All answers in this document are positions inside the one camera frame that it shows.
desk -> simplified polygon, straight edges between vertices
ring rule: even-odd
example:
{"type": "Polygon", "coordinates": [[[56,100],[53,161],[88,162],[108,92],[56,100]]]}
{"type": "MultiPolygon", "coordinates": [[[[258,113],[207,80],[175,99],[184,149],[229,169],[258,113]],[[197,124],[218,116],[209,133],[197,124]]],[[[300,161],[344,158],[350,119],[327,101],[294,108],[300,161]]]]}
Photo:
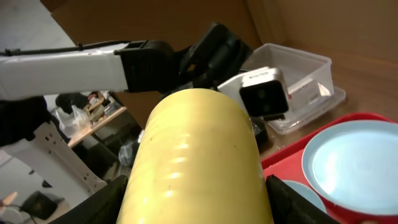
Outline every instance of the desk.
{"type": "Polygon", "coordinates": [[[76,133],[75,135],[72,136],[71,140],[68,143],[69,147],[76,146],[79,142],[81,142],[85,137],[92,135],[94,132],[105,126],[105,124],[108,124],[110,121],[112,121],[115,117],[121,115],[123,112],[127,110],[126,107],[121,107],[117,111],[115,111],[111,116],[108,116],[107,118],[103,119],[102,121],[96,123],[94,126],[82,129],[79,133],[76,133]]]}
{"type": "Polygon", "coordinates": [[[261,159],[348,113],[378,113],[398,120],[398,63],[302,45],[289,47],[330,57],[333,84],[346,91],[346,99],[336,108],[287,135],[277,134],[267,125],[270,141],[260,147],[261,159]]]}

yellow cylinder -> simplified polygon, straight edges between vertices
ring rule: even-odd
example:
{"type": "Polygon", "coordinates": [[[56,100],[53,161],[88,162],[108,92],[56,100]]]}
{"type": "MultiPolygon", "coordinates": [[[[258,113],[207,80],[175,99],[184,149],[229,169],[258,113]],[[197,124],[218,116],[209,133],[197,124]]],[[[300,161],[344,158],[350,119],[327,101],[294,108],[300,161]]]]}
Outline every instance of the yellow cylinder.
{"type": "Polygon", "coordinates": [[[206,89],[162,100],[149,116],[117,223],[271,222],[256,140],[238,104],[206,89]]]}

camera lens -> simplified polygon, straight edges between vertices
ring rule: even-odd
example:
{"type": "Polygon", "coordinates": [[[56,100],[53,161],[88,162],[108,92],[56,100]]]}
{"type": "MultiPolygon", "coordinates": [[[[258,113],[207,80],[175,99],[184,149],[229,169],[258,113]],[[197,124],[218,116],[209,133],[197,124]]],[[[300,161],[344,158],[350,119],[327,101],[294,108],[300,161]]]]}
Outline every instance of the camera lens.
{"type": "Polygon", "coordinates": [[[260,99],[264,99],[266,97],[266,92],[264,90],[259,90],[257,94],[260,99]]]}
{"type": "Polygon", "coordinates": [[[269,106],[268,104],[265,104],[265,105],[262,106],[262,110],[265,113],[268,113],[271,110],[271,106],[269,106]]]}

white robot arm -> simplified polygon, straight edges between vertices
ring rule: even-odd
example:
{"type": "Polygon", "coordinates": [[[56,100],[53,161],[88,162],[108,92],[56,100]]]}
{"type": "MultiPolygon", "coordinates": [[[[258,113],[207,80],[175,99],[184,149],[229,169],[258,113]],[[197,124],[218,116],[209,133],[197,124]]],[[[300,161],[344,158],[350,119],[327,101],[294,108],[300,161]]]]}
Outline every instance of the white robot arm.
{"type": "Polygon", "coordinates": [[[93,90],[169,93],[191,83],[194,88],[219,90],[249,115],[283,116],[286,87],[277,69],[266,67],[237,75],[250,54],[246,44],[219,24],[199,43],[179,52],[161,41],[7,50],[0,53],[0,126],[5,133],[0,149],[33,168],[74,207],[106,183],[61,139],[44,99],[30,97],[93,90]],[[267,94],[278,104],[262,97],[270,86],[276,90],[267,94]],[[35,109],[26,111],[29,104],[35,109]]]}

light blue plate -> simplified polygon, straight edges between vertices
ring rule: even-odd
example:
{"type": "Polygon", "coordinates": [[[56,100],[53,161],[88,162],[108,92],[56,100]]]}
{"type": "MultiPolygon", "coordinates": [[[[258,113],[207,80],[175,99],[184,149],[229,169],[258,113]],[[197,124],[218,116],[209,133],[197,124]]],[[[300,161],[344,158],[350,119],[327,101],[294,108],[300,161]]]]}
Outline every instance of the light blue plate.
{"type": "Polygon", "coordinates": [[[311,204],[327,214],[326,207],[323,204],[322,199],[317,195],[317,193],[311,190],[311,188],[293,180],[284,180],[284,183],[295,190],[303,198],[307,199],[307,201],[311,202],[311,204]]]}
{"type": "Polygon", "coordinates": [[[302,167],[322,197],[371,215],[398,215],[398,124],[351,121],[316,135],[302,167]]]}

